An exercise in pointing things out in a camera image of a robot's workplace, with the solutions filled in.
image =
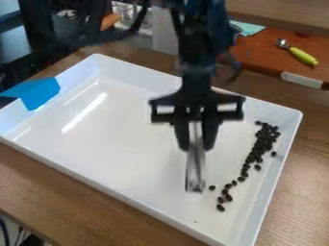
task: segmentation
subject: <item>wooden table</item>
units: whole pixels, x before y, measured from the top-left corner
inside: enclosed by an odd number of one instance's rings
[[[278,37],[310,55],[319,65],[312,67],[299,61],[288,50],[279,48],[275,41]],[[295,32],[266,28],[252,37],[238,37],[232,52],[243,66],[252,71],[280,77],[282,72],[329,82],[329,37],[299,37]]]
[[[93,53],[174,71],[174,58],[169,55],[112,43],[84,48],[35,78],[57,75]],[[247,72],[228,89],[304,112],[257,245],[328,245],[329,94]],[[0,210],[54,244],[204,245],[3,144]]]

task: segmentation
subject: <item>black bean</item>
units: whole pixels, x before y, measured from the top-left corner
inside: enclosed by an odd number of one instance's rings
[[[231,184],[226,184],[225,188],[226,189],[232,188],[232,185]]]
[[[214,185],[210,185],[209,186],[209,190],[215,190],[215,186]]]
[[[244,178],[248,178],[249,177],[249,174],[247,172],[241,172],[241,175],[244,177]]]
[[[225,211],[225,207],[222,206],[221,204],[217,204],[217,209],[218,209],[219,211]]]
[[[254,162],[255,160],[256,159],[253,156],[250,157],[250,162]]]
[[[228,202],[232,202],[232,201],[233,201],[233,197],[232,197],[230,194],[227,194],[227,195],[226,195],[226,200],[227,200]]]
[[[245,181],[245,178],[244,177],[238,177],[238,181],[239,182],[244,182]]]
[[[272,148],[273,148],[273,145],[272,145],[272,144],[268,144],[268,145],[266,146],[266,150],[267,150],[267,151],[270,151]]]
[[[260,166],[260,165],[255,165],[255,169],[256,169],[257,171],[261,171],[261,170],[262,170],[262,166]]]
[[[223,204],[223,203],[225,202],[224,198],[222,198],[222,197],[220,197],[220,196],[217,198],[217,201],[218,201],[220,204]]]

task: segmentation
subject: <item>black cable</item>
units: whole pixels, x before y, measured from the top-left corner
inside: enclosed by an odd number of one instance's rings
[[[2,232],[4,234],[5,246],[11,246],[11,241],[10,241],[10,238],[9,238],[7,226],[6,226],[5,222],[1,218],[0,218],[0,227],[1,227]]]
[[[20,235],[22,234],[22,231],[23,231],[23,228],[19,227],[19,229],[18,229],[18,235],[16,237],[16,241],[14,242],[14,245],[13,246],[17,246],[18,245],[19,238],[20,238]]]

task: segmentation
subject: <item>yellow tool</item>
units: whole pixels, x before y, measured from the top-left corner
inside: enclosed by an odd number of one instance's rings
[[[310,56],[309,54],[305,53],[300,49],[291,47],[285,39],[277,39],[276,44],[281,48],[290,50],[290,52],[292,52],[302,62],[308,65],[318,65],[318,61],[314,57]]]

